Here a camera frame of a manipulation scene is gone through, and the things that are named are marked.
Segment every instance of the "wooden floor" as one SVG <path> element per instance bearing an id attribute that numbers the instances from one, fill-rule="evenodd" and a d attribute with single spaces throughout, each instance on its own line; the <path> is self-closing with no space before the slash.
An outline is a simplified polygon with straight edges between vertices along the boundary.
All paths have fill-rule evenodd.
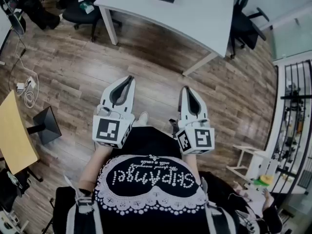
<path id="1" fill-rule="evenodd" d="M 45 0 L 45 6 L 60 14 L 54 8 L 55 0 Z M 94 151 L 94 108 L 103 90 L 118 78 L 135 77 L 134 114 L 148 111 L 149 123 L 167 132 L 171 132 L 168 120 L 178 117 L 181 88 L 189 85 L 198 91 L 215 128 L 215 150 L 198 156 L 199 168 L 229 183 L 237 180 L 226 170 L 226 165 L 235 165 L 238 160 L 232 145 L 261 149 L 267 140 L 276 90 L 267 42 L 260 39 L 254 51 L 238 48 L 235 60 L 230 60 L 227 52 L 225 59 L 216 58 L 184 77 L 181 72 L 204 57 L 205 49 L 150 22 L 121 13 L 114 17 L 123 22 L 117 29 L 118 46 L 111 44 L 103 22 L 98 24 L 96 42 L 91 43 L 90 26 L 75 31 L 72 23 L 62 20 L 55 30 L 42 31 L 25 16 L 27 29 L 21 38 L 27 51 L 22 60 L 25 67 L 38 73 L 40 89 L 33 109 L 26 108 L 22 98 L 20 108 L 30 126 L 32 117 L 51 105 L 62 132 L 62 137 L 45 146 L 38 136 L 31 136 L 41 158 L 31 169 L 44 181 L 37 183 L 31 178 L 31 187 L 14 205 L 21 220 L 30 220 L 26 228 L 29 234 L 40 233 L 49 222 L 49 199 L 57 187 L 66 185 L 63 175 L 78 181 Z M 17 42 L 12 32 L 0 57 L 6 62 L 0 67 L 0 103 L 9 93 L 8 76 L 17 60 Z M 30 75 L 18 63 L 11 75 L 11 88 Z"/>

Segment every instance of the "white cable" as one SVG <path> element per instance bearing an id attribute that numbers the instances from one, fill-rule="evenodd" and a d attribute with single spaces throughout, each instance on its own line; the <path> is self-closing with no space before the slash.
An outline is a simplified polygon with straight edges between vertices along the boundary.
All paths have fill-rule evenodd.
<path id="1" fill-rule="evenodd" d="M 28 70 L 28 71 L 30 71 L 30 72 L 32 72 L 32 73 L 34 73 L 34 74 L 36 75 L 36 77 L 37 77 L 37 82 L 38 82 L 38 92 L 37 92 L 36 99 L 35 99 L 34 92 L 33 92 L 33 91 L 28 91 L 28 89 L 29 89 L 29 87 L 30 87 L 30 85 L 29 85 L 28 82 L 27 82 L 28 79 L 27 79 L 27 81 L 25 82 L 24 90 L 22 90 L 22 93 L 21 93 L 21 94 L 18 94 L 18 96 L 20 97 L 22 94 L 24 94 L 24 102 L 25 102 L 26 107 L 28 107 L 28 108 L 33 108 L 34 105 L 36 104 L 36 101 L 37 101 L 38 95 L 39 95 L 39 79 L 38 79 L 38 74 L 37 74 L 35 71 L 30 70 L 30 69 L 24 67 L 23 62 L 22 62 L 20 56 L 19 56 L 18 53 L 17 53 L 18 45 L 19 45 L 19 42 L 20 42 L 20 36 L 18 35 L 18 37 L 19 37 L 19 40 L 18 40 L 18 43 L 16 44 L 15 54 L 16 54 L 17 57 L 19 58 L 19 60 L 20 60 L 20 62 L 21 62 L 21 65 L 23 66 L 23 68 L 26 69 L 26 70 Z"/>
<path id="2" fill-rule="evenodd" d="M 229 196 L 228 196 L 228 200 L 229 200 L 229 198 L 230 198 L 231 195 L 235 195 L 235 196 L 237 196 L 237 197 L 241 197 L 241 198 L 245 199 L 245 197 L 243 197 L 243 196 L 241 196 L 241 195 L 237 195 L 237 194 L 235 194 L 235 193 L 230 193 Z"/>

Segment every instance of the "black office chair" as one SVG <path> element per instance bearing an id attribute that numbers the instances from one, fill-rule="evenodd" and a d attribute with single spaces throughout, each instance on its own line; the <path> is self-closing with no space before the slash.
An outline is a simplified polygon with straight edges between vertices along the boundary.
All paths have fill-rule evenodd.
<path id="1" fill-rule="evenodd" d="M 78 0 L 57 0 L 57 8 L 65 9 L 63 12 L 63 18 L 67 21 L 75 23 L 74 29 L 79 29 L 81 24 L 92 24 L 92 31 L 91 31 L 91 41 L 94 42 L 95 40 L 95 29 L 99 19 L 102 18 L 101 12 L 99 8 L 95 5 L 94 11 L 87 14 L 80 8 L 80 4 L 82 2 L 90 2 L 93 4 L 95 0 L 83 0 L 79 2 Z M 114 20 L 113 22 L 116 23 L 119 27 L 122 26 L 120 21 Z"/>
<path id="2" fill-rule="evenodd" d="M 263 16 L 267 21 L 270 21 L 267 15 L 260 9 L 257 8 L 258 12 L 254 13 L 250 16 L 246 16 L 242 10 L 246 7 L 248 0 L 242 0 L 239 3 L 237 0 L 234 5 L 233 10 L 233 18 L 230 32 L 230 39 L 233 49 L 233 54 L 231 55 L 231 59 L 235 58 L 236 50 L 235 50 L 235 39 L 238 40 L 242 45 L 243 49 L 245 45 L 254 49 L 258 40 L 258 36 L 260 36 L 263 40 L 266 40 L 265 35 L 261 32 L 261 30 L 251 21 L 252 18 L 257 18 L 259 16 Z"/>
<path id="3" fill-rule="evenodd" d="M 11 175 L 14 180 L 13 183 L 7 172 L 7 169 L 3 169 L 0 172 L 0 208 L 11 212 L 15 198 L 17 196 L 21 197 L 29 188 L 27 182 L 29 174 L 25 170 L 22 170 L 15 174 L 15 176 Z"/>

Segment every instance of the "white table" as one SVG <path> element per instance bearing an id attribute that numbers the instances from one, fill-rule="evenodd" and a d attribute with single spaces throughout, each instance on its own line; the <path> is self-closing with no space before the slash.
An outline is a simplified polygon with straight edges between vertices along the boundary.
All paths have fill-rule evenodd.
<path id="1" fill-rule="evenodd" d="M 112 44 L 118 39 L 109 10 L 116 10 L 170 29 L 208 49 L 211 53 L 186 70 L 195 71 L 217 56 L 225 57 L 234 0 L 96 0 Z"/>

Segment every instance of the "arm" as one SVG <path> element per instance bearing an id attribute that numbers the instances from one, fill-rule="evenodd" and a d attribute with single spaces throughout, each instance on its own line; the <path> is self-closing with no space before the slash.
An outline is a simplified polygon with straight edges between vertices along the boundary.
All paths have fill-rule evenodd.
<path id="1" fill-rule="evenodd" d="M 191 171 L 196 179 L 196 183 L 200 185 L 201 180 L 198 173 L 196 155 L 195 154 L 182 155 L 182 160 L 191 167 Z"/>
<path id="2" fill-rule="evenodd" d="M 97 177 L 100 169 L 108 160 L 112 148 L 105 146 L 98 146 L 92 155 L 88 164 L 84 168 L 80 180 L 79 188 L 92 192 L 95 188 Z"/>
<path id="3" fill-rule="evenodd" d="M 273 201 L 272 196 L 270 195 L 268 189 L 264 189 L 264 197 L 265 197 L 265 201 L 262 206 L 262 212 L 268 209 L 272 205 L 272 201 Z"/>

